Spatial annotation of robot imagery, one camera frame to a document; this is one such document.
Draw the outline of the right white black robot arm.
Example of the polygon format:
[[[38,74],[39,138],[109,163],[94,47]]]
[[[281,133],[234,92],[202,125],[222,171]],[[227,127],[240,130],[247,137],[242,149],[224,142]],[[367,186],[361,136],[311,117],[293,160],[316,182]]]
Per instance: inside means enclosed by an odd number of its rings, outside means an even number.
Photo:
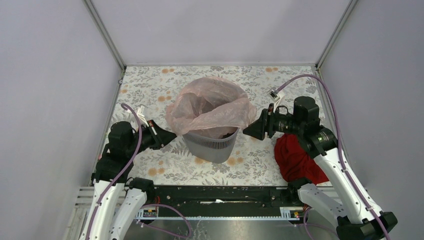
[[[398,223],[396,216],[384,212],[352,172],[335,134],[320,124],[319,106],[313,98],[297,97],[293,112],[286,114],[279,113],[271,103],[243,130],[245,135],[258,140],[271,138],[276,132],[296,136],[340,199],[335,201],[311,182],[295,180],[289,183],[286,193],[291,205],[310,206],[335,227],[340,240],[389,239],[389,232]]]

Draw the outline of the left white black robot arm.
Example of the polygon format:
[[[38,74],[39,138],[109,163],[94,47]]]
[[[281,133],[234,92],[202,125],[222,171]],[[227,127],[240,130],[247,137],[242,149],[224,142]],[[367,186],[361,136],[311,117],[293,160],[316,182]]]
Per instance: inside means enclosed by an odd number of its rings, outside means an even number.
[[[125,236],[139,209],[155,200],[153,181],[136,177],[129,183],[123,206],[116,210],[136,155],[148,148],[159,150],[177,136],[149,120],[139,130],[127,121],[114,123],[107,137],[92,175],[94,194],[82,240],[121,240]]]

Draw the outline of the pink plastic trash bag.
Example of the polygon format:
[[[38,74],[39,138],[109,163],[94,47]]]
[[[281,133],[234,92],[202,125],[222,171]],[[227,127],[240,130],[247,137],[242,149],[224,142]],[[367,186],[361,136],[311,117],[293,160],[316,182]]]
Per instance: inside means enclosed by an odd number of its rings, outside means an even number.
[[[178,136],[193,133],[220,139],[245,129],[256,116],[257,108],[239,85],[209,76],[184,86],[166,108],[165,120]]]

